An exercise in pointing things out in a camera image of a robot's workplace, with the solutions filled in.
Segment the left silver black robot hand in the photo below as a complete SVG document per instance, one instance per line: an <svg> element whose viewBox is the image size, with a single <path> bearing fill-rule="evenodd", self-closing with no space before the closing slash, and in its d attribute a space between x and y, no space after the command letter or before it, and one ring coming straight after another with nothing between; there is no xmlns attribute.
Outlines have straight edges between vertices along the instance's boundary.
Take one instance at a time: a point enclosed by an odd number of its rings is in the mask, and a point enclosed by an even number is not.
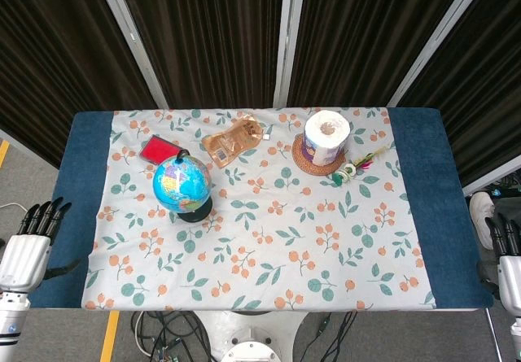
<svg viewBox="0 0 521 362"><path fill-rule="evenodd" d="M9 238L1 259L1 291L28 294L42 281L70 273L81 262L49 268L48 262L63 218L72 206L61 197L35 204L26 212L18 231Z"/></svg>

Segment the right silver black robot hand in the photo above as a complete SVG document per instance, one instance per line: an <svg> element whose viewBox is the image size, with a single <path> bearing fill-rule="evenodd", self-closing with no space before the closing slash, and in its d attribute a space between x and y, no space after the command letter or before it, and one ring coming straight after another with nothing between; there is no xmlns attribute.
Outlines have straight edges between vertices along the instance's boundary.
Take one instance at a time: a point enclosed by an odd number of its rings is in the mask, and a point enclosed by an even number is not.
<svg viewBox="0 0 521 362"><path fill-rule="evenodd" d="M477 272L481 284L505 310L520 317L520 226L498 214L500 223L485 218L493 243L495 261L480 261Z"/></svg>

